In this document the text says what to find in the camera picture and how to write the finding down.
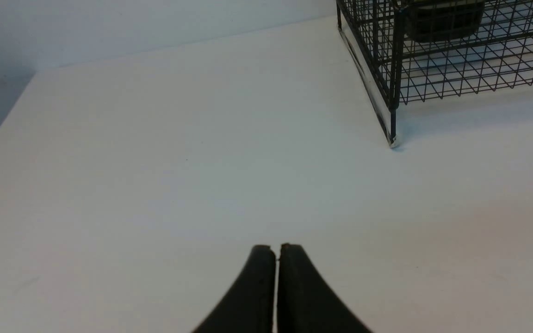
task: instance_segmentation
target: wire cage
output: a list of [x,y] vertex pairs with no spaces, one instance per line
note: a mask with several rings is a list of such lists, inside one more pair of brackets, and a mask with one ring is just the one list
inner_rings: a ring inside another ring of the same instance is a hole
[[[366,83],[364,62],[385,104],[373,103],[391,146],[400,103],[533,84],[533,0],[336,4],[339,31],[359,73]],[[366,88],[373,99],[373,89]]]

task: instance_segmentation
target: white table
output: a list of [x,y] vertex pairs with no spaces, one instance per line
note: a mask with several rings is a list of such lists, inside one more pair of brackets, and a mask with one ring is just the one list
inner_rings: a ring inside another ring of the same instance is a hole
[[0,333],[199,324],[303,244],[377,333],[533,332],[533,87],[399,109],[335,18],[38,74],[0,129]]

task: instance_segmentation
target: black container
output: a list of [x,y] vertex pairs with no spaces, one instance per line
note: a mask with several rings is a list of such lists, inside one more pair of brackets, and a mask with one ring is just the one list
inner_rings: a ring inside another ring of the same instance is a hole
[[406,34],[410,38],[419,43],[442,42],[464,38],[478,31],[484,0],[456,0],[411,6],[407,10]]

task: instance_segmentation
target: cage leg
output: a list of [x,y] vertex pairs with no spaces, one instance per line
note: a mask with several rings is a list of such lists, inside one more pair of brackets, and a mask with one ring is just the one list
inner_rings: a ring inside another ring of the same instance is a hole
[[342,31],[341,7],[339,4],[336,4],[336,21],[339,31]]

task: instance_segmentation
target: white wall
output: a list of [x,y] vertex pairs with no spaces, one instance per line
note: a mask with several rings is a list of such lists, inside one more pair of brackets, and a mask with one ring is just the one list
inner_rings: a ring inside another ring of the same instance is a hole
[[313,19],[333,0],[0,0],[0,78]]

